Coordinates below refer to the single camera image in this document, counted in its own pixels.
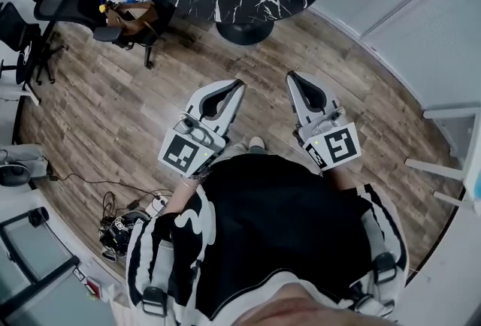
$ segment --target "cable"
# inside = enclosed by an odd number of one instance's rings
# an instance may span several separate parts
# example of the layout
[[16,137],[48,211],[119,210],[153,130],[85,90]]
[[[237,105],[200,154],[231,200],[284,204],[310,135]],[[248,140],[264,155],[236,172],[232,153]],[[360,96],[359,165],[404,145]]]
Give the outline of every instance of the cable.
[[[111,196],[112,196],[112,201],[105,204],[105,198],[109,194],[111,194]],[[104,219],[108,216],[112,216],[113,211],[115,210],[115,198],[116,198],[116,196],[112,191],[108,191],[108,192],[105,193],[104,197],[102,198],[102,219]]]
[[[163,197],[166,197],[166,198],[172,198],[172,193],[170,195],[167,195],[167,194],[162,194]],[[150,204],[152,204],[152,208],[154,211],[156,211],[158,214],[162,211],[162,209],[160,210],[157,210],[154,206],[153,206],[153,201],[157,198],[157,195],[152,198],[152,200],[150,201]]]
[[[61,182],[65,182],[68,178],[72,177],[72,176],[75,176],[79,179],[81,179],[82,181],[84,181],[85,183],[88,183],[88,184],[92,184],[92,185],[96,185],[96,184],[100,184],[100,183],[111,183],[111,184],[114,184],[114,185],[119,185],[119,186],[123,186],[123,187],[129,187],[130,189],[134,189],[134,190],[137,190],[137,191],[140,191],[140,192],[143,192],[145,195],[152,195],[153,197],[155,197],[155,195],[153,194],[153,192],[148,192],[146,190],[143,190],[143,189],[139,189],[138,187],[135,187],[135,186],[131,186],[131,185],[128,185],[126,183],[122,183],[122,182],[114,182],[113,180],[99,180],[99,181],[91,181],[91,180],[86,180],[85,178],[81,177],[79,174],[76,174],[76,173],[70,173],[69,175],[67,175],[65,178],[60,178],[56,175],[50,175],[50,180],[52,181],[61,181]],[[171,192],[171,190],[169,189],[157,189],[157,190],[153,190],[154,192],[157,192],[157,191],[167,191],[167,192]]]

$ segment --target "black and white jacket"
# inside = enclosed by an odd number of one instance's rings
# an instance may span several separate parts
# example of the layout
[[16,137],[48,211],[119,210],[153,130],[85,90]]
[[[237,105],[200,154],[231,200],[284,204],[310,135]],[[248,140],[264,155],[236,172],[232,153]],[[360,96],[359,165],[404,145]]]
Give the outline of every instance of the black and white jacket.
[[386,316],[407,270],[396,209],[377,187],[336,192],[251,154],[214,166],[181,214],[136,225],[126,278],[139,326],[226,326],[293,282],[327,306]]

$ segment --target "white wall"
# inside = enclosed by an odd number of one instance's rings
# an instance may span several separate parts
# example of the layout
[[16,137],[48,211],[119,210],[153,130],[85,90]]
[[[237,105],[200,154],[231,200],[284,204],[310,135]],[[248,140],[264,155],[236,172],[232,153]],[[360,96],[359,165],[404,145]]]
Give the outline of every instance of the white wall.
[[391,315],[403,326],[463,326],[481,304],[481,218],[459,209]]
[[424,108],[481,102],[481,0],[412,0],[363,41]]

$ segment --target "chair leg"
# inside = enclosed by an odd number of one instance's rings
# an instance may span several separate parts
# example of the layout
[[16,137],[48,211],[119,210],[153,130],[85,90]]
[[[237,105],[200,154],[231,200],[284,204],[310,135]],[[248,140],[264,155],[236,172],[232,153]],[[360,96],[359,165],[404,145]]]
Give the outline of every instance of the chair leg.
[[53,55],[55,55],[56,53],[58,53],[60,50],[65,50],[65,51],[67,51],[67,50],[68,50],[68,46],[60,46],[60,47],[57,47],[57,48],[54,49],[54,50],[48,50],[48,51],[44,54],[43,60],[47,61],[47,60],[50,59]]
[[32,99],[35,106],[38,106],[42,102],[42,100],[32,91],[30,84],[25,83],[25,90],[28,92],[28,96]]
[[68,51],[68,46],[60,46],[57,47],[53,50],[50,50],[50,45],[48,44],[45,47],[44,52],[42,53],[40,60],[38,62],[38,71],[37,71],[37,77],[35,78],[35,82],[41,86],[42,82],[40,80],[40,76],[42,74],[42,71],[45,69],[47,72],[48,80],[50,81],[50,84],[55,83],[55,78],[52,76],[52,73],[50,72],[50,67],[48,65],[49,59],[56,53],[58,53],[60,50]]
[[37,70],[37,77],[35,78],[35,82],[41,86],[42,82],[40,80],[40,75],[42,74],[42,70],[44,69],[44,65],[42,63],[38,64],[38,70]]
[[50,73],[50,67],[48,65],[47,62],[44,62],[44,65],[43,67],[45,68],[45,71],[47,72],[47,76],[48,76],[48,80],[50,81],[50,84],[54,84],[55,83],[55,78],[52,76],[52,74]]
[[152,47],[145,48],[145,56],[144,56],[144,67],[147,70],[152,68],[152,62],[150,61],[150,54],[152,53]]

